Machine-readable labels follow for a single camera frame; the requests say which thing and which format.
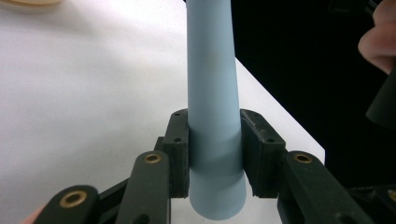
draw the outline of brass insert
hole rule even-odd
[[[74,190],[64,195],[59,202],[62,208],[72,208],[80,205],[87,199],[87,192],[84,190]]]
[[[157,163],[161,160],[161,156],[158,154],[148,154],[145,158],[146,163]]]
[[[389,197],[396,202],[396,190],[390,189],[388,190]]]
[[[296,161],[301,162],[301,163],[311,163],[312,162],[312,158],[311,157],[309,157],[309,156],[307,156],[305,154],[302,154],[302,153],[294,154],[293,158]]]

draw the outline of hand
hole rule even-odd
[[[35,219],[40,215],[41,211],[43,211],[44,207],[40,207],[35,210],[29,217],[24,219],[21,224],[33,224],[35,223]]]
[[[376,8],[375,27],[359,43],[361,55],[389,74],[396,65],[396,0],[383,0]]]

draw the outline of black object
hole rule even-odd
[[[293,214],[281,216],[283,223],[374,223],[316,157],[289,152],[282,171],[278,210]]]
[[[356,16],[364,12],[373,15],[377,3],[373,0],[332,0],[329,11],[332,14]]]
[[[74,186],[56,194],[35,220],[35,224],[93,224],[97,222],[97,190]]]
[[[168,156],[161,151],[145,152],[134,163],[116,224],[169,222]]]
[[[253,194],[278,197],[283,223],[374,223],[367,214],[382,220],[376,217],[382,213],[363,211],[313,155],[287,152],[286,143],[260,114],[241,110],[241,123],[244,168]],[[80,187],[66,189],[49,202],[35,223],[170,223],[170,198],[187,197],[189,186],[186,125],[187,110],[177,111],[155,150],[136,159],[129,180],[101,193],[99,201],[95,190],[87,191],[86,198],[92,197],[89,202],[93,203],[81,203],[76,213],[58,208],[65,194]],[[378,194],[370,204],[387,208],[387,218],[395,220],[396,189],[383,187],[380,192],[388,194]]]
[[[395,222],[396,185],[350,189],[349,194],[376,223]]]
[[[366,116],[382,127],[396,130],[396,69],[390,72]]]

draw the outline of black background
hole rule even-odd
[[[326,0],[232,3],[236,57],[325,148],[332,174],[396,183],[396,133],[365,117],[386,78],[358,51],[371,16],[334,16]]]

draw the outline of white surface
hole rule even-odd
[[[131,173],[171,113],[187,107],[186,6],[181,0],[0,1],[0,223],[18,223],[62,189],[99,191]],[[286,140],[324,150],[237,62],[242,108]],[[276,200],[247,194],[222,223],[279,223]],[[173,223],[211,223],[173,200]]]

